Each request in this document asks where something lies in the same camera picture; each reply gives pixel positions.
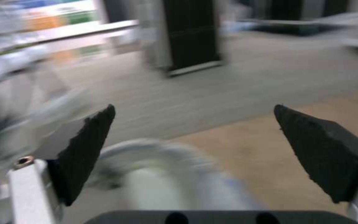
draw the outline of floor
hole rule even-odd
[[[244,32],[225,41],[226,66],[166,78],[140,51],[85,60],[58,70],[86,88],[94,109],[117,118],[107,145],[134,138],[172,139],[268,114],[275,104],[309,105],[358,91],[358,52],[346,30],[312,37]]]

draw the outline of white shelf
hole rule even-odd
[[[122,29],[137,25],[137,20],[127,20],[111,24],[101,24],[100,21],[91,21],[87,23],[56,27],[48,30],[40,30],[37,31],[37,33],[41,36],[43,41],[51,41],[55,39],[91,34],[101,31]]]

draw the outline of black panel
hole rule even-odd
[[[357,224],[328,212],[304,211],[112,211],[86,224]]]
[[[344,13],[348,5],[349,0],[325,0],[323,17]]]
[[[219,59],[212,0],[164,0],[173,67]]]
[[[103,0],[109,23],[128,20],[122,0]]]
[[[304,0],[272,0],[271,20],[300,20]]]

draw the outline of screw hole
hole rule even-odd
[[[18,164],[24,164],[24,163],[27,163],[28,160],[29,159],[27,159],[27,158],[21,158],[21,159],[19,159],[19,161],[17,163]]]
[[[180,212],[174,212],[167,216],[165,219],[165,224],[188,224],[189,220],[187,217],[180,213]]]

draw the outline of white object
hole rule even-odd
[[[118,174],[135,210],[263,209],[239,181],[215,167],[188,146],[137,139],[103,149],[90,182],[107,183]]]

